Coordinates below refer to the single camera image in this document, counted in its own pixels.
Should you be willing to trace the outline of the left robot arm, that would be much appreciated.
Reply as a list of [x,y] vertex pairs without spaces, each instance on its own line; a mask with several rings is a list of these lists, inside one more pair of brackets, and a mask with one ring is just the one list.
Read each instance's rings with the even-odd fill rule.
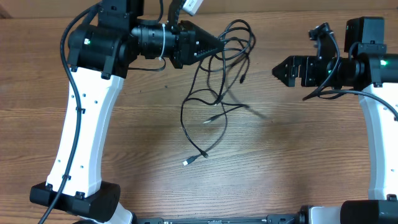
[[138,57],[170,59],[175,68],[220,53],[222,41],[180,12],[196,14],[198,0],[174,0],[167,22],[142,18],[142,1],[102,0],[81,12],[65,29],[60,56],[69,96],[59,149],[45,182],[30,190],[30,201],[62,210],[83,223],[137,221],[119,198],[118,184],[101,177],[109,120],[132,62]]

